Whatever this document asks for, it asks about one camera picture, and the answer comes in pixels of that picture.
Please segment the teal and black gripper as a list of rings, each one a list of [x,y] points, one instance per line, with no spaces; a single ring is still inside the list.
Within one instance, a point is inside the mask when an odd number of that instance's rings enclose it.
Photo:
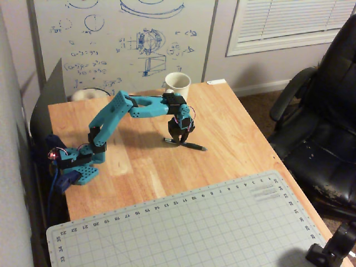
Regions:
[[[190,115],[190,108],[187,104],[182,104],[177,113],[168,122],[168,131],[173,141],[177,144],[186,142],[189,134],[195,128],[194,120]]]

